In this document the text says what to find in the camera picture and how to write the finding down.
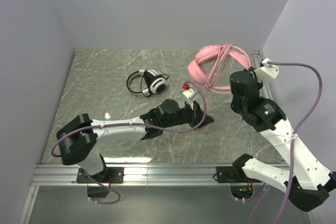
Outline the aluminium right side rail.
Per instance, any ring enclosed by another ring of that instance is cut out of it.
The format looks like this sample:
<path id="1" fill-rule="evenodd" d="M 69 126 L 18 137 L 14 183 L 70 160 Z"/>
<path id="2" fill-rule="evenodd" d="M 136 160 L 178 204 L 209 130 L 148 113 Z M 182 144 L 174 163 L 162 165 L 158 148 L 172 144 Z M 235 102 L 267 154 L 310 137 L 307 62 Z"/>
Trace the aluminium right side rail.
<path id="1" fill-rule="evenodd" d="M 252 51 L 250 56 L 253 66 L 255 68 L 259 67 L 261 63 L 259 50 Z M 263 85 L 263 87 L 260 89 L 260 94 L 262 97 L 273 99 L 269 84 Z M 284 163 L 281 155 L 277 153 L 275 148 L 259 133 L 254 133 L 249 152 L 253 157 L 268 164 Z"/>

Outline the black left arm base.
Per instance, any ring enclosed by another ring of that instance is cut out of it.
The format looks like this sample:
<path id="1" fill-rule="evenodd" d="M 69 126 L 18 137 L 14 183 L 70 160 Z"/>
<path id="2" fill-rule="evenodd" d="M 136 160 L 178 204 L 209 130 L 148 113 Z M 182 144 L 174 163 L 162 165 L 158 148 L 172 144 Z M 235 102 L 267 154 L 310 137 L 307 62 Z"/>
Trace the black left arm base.
<path id="1" fill-rule="evenodd" d="M 100 186 L 84 172 L 82 168 L 78 169 L 76 183 L 87 185 L 87 195 L 93 199 L 105 199 L 110 192 L 111 186 L 121 185 L 123 183 L 124 168 L 123 167 L 107 167 L 101 173 L 96 175 L 90 175 L 95 181 L 104 184 L 108 189 Z"/>

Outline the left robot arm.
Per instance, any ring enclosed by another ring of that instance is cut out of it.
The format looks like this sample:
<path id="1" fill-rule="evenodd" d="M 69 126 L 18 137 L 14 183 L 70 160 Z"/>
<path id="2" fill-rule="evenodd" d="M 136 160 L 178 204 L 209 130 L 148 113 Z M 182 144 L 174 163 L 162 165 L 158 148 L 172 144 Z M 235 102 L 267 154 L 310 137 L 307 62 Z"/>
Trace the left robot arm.
<path id="1" fill-rule="evenodd" d="M 156 108 L 141 116 L 117 121 L 99 121 L 81 114 L 62 127 L 56 134 L 57 148 L 63 165 L 78 165 L 91 176 L 104 176 L 107 172 L 102 155 L 93 152 L 93 147 L 104 141 L 148 140 L 163 132 L 172 132 L 172 127 L 187 124 L 190 131 L 214 122 L 200 105 L 193 101 L 180 108 L 172 99 L 164 100 Z"/>

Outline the white and black headphones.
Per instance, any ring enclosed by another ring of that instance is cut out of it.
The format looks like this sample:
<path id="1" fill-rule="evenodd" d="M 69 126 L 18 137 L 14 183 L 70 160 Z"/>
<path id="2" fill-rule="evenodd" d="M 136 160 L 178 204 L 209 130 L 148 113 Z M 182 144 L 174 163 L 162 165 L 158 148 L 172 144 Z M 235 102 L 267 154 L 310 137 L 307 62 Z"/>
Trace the white and black headphones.
<path id="1" fill-rule="evenodd" d="M 131 83 L 134 79 L 141 77 L 140 91 L 133 91 Z M 150 97 L 161 94 L 168 86 L 168 74 L 159 74 L 153 69 L 140 69 L 131 73 L 126 81 L 127 89 L 136 96 Z"/>

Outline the aluminium front rail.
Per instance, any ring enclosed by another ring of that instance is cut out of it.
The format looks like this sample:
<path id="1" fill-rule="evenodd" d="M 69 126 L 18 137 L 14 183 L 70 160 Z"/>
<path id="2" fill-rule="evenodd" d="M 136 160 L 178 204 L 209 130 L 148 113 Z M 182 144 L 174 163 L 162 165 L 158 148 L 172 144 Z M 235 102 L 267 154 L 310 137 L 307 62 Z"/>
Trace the aluminium front rail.
<path id="1" fill-rule="evenodd" d="M 213 186 L 217 166 L 225 164 L 108 164 L 123 167 L 120 186 Z M 32 186 L 86 186 L 76 182 L 79 167 L 62 164 L 37 165 Z"/>

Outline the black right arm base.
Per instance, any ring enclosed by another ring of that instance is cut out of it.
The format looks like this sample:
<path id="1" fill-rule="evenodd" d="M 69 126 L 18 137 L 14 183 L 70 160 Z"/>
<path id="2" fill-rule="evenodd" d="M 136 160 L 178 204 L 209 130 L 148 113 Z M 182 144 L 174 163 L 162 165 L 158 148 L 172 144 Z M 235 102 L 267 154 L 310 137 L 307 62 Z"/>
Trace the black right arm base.
<path id="1" fill-rule="evenodd" d="M 256 198 L 263 190 L 254 191 L 254 182 L 259 183 L 256 179 L 248 178 L 244 172 L 234 166 L 217 166 L 213 175 L 213 180 L 219 184 L 229 184 L 229 195 L 235 201 L 249 201 Z"/>

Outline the aluminium rail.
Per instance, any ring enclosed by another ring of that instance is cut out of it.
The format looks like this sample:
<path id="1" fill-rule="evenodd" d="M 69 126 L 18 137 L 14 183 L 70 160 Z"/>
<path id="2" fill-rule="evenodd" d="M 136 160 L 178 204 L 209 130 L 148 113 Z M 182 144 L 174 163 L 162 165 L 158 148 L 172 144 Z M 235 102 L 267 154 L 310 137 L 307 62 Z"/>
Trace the aluminium rail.
<path id="1" fill-rule="evenodd" d="M 259 50 L 252 51 L 250 56 L 253 66 L 255 68 L 259 67 L 261 63 Z M 260 94 L 262 97 L 273 99 L 269 84 L 263 85 L 263 87 L 260 89 Z M 254 133 L 249 152 L 253 157 L 268 164 L 284 163 L 281 155 L 277 153 L 275 148 L 259 133 Z"/>
<path id="2" fill-rule="evenodd" d="M 213 186 L 217 166 L 225 164 L 108 164 L 123 167 L 120 186 Z M 76 182 L 79 167 L 62 164 L 37 165 L 32 186 L 86 186 Z"/>

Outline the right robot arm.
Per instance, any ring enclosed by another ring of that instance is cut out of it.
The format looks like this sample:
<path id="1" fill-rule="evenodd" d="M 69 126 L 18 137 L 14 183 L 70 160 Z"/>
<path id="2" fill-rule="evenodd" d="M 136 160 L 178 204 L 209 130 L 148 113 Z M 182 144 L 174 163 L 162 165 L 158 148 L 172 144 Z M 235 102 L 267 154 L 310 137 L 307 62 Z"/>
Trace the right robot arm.
<path id="1" fill-rule="evenodd" d="M 298 209 L 309 212 L 322 205 L 335 189 L 335 174 L 322 165 L 303 141 L 294 135 L 285 113 L 271 99 L 260 96 L 263 83 L 249 70 L 230 75 L 233 95 L 231 109 L 256 132 L 262 135 L 282 156 L 289 171 L 267 165 L 244 154 L 233 162 L 237 176 L 259 180 L 282 192 L 289 191 L 289 200 Z"/>

